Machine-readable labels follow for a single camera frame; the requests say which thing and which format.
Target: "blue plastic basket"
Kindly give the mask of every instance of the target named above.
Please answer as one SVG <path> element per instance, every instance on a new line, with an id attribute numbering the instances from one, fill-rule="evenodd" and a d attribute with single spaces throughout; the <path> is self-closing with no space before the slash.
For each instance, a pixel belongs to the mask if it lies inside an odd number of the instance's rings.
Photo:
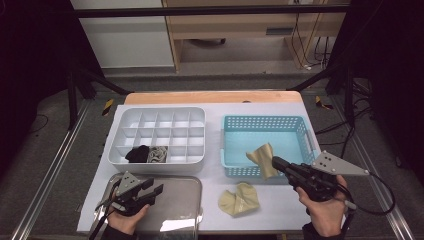
<path id="1" fill-rule="evenodd" d="M 246 157 L 269 143 L 274 156 L 310 164 L 317 157 L 311 131 L 301 116 L 226 115 L 222 121 L 221 164 L 227 177 L 261 177 L 260 168 Z"/>

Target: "white table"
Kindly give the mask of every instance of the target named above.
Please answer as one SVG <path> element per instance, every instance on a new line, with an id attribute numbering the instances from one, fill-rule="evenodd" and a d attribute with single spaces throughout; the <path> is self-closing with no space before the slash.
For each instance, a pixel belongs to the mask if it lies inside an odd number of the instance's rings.
<path id="1" fill-rule="evenodd" d="M 305 207 L 298 201 L 297 193 L 293 191 L 290 185 L 285 185 L 286 180 L 271 179 L 264 181 L 254 178 L 228 178 L 225 176 L 224 168 L 220 163 L 221 119 L 224 115 L 303 116 L 306 119 L 306 124 L 313 132 L 299 93 L 284 91 L 162 93 L 162 95 L 161 93 L 152 93 L 150 95 L 128 96 L 125 107 L 133 107 L 131 104 L 138 103 L 138 97 L 147 102 L 138 106 L 169 107 L 169 103 L 161 102 L 169 101 L 174 102 L 173 107 L 201 107 L 206 112 L 206 151 L 203 168 L 200 172 L 191 174 L 197 177 L 203 186 L 201 199 L 203 220 L 199 224 L 199 234 L 281 233 L 300 230 L 305 223 L 310 221 L 309 216 L 305 213 Z M 240 100 L 248 100 L 251 103 L 241 103 Z M 319 152 L 320 148 L 314 134 L 312 134 L 312 142 L 316 151 Z M 84 202 L 78 223 L 78 232 L 89 232 L 93 222 L 94 209 L 103 196 L 108 180 L 116 173 L 118 171 L 108 162 L 107 154 L 103 154 Z M 235 192 L 236 184 L 241 181 L 248 182 L 256 188 L 260 208 L 241 217 L 231 217 L 219 209 L 218 199 L 225 190 Z"/>

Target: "yellow object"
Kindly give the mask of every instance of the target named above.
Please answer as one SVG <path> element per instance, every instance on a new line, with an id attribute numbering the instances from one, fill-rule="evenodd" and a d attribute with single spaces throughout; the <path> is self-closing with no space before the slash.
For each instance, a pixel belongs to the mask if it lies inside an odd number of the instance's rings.
<path id="1" fill-rule="evenodd" d="M 278 176 L 278 171 L 272 166 L 273 156 L 272 146 L 269 143 L 262 145 L 252 153 L 246 153 L 247 158 L 258 164 L 264 180 L 272 176 Z"/>
<path id="2" fill-rule="evenodd" d="M 247 183 L 239 183 L 235 194 L 228 190 L 222 193 L 218 206 L 231 216 L 257 209 L 259 201 L 256 189 Z"/>

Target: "gray floor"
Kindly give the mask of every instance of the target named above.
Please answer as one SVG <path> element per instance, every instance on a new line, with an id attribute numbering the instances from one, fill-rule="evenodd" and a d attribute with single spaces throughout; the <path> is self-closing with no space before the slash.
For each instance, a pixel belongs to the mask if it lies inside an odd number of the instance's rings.
<path id="1" fill-rule="evenodd" d="M 285 89 L 320 71 L 320 65 L 312 70 L 296 69 L 284 42 L 278 38 L 227 39 L 224 45 L 187 41 L 184 50 L 178 74 L 145 73 L 142 76 L 125 78 L 111 75 L 110 80 L 135 91 Z M 315 105 L 317 95 L 326 104 L 341 105 L 339 96 L 325 96 L 322 89 L 325 83 L 325 80 L 320 81 L 302 92 L 315 131 L 343 120 L 337 110 L 340 108 L 328 110 Z M 37 219 L 30 234 L 34 239 L 64 239 L 65 236 L 85 239 L 84 235 L 75 232 L 79 207 L 84 202 L 96 172 L 116 105 L 124 101 L 124 96 L 102 86 L 95 87 L 98 90 L 95 100 L 79 102 L 79 106 L 87 104 L 88 110 L 77 137 L 60 166 L 59 174 L 54 178 L 44 206 L 35 213 Z M 115 101 L 111 113 L 106 117 L 101 116 L 104 104 L 110 98 Z M 39 104 L 40 115 L 33 124 L 33 130 L 42 127 L 47 119 L 48 122 L 39 131 L 28 135 L 14 159 L 12 170 L 1 183 L 0 235 L 4 239 L 9 239 L 24 217 L 66 137 L 67 104 L 65 91 Z M 357 111 L 366 107 L 366 102 L 360 102 Z M 362 167 L 369 167 L 371 164 L 375 168 L 395 192 L 397 215 L 378 217 L 358 211 L 347 239 L 424 239 L 424 215 L 420 211 L 424 202 L 422 185 L 411 170 L 396 167 L 395 156 L 378 123 L 370 119 L 370 114 L 358 118 L 356 123 L 355 136 L 349 141 L 344 158 Z M 342 148 L 340 144 L 326 144 L 341 142 L 346 134 L 347 128 L 343 126 L 330 133 L 317 135 L 317 138 L 322 144 L 321 149 L 339 155 Z M 380 209 L 379 196 L 382 195 L 384 201 L 384 193 L 374 191 L 372 181 L 363 177 L 347 177 L 347 180 L 358 204 L 367 209 Z M 407 229 L 414 238 L 396 235 L 399 231 L 394 231 L 394 228 L 402 222 L 396 223 L 399 219 L 405 220 Z M 288 239 L 300 238 L 297 233 L 288 235 Z"/>

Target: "white plastic organizer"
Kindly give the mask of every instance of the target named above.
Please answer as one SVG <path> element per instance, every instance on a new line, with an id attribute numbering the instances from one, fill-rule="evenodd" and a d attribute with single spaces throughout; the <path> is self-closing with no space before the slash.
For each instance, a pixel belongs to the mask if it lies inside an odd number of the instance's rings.
<path id="1" fill-rule="evenodd" d="M 115 113 L 105 152 L 120 172 L 196 172 L 205 154 L 205 111 L 197 107 L 143 108 L 120 105 Z M 133 148 L 165 146 L 165 163 L 129 163 Z"/>

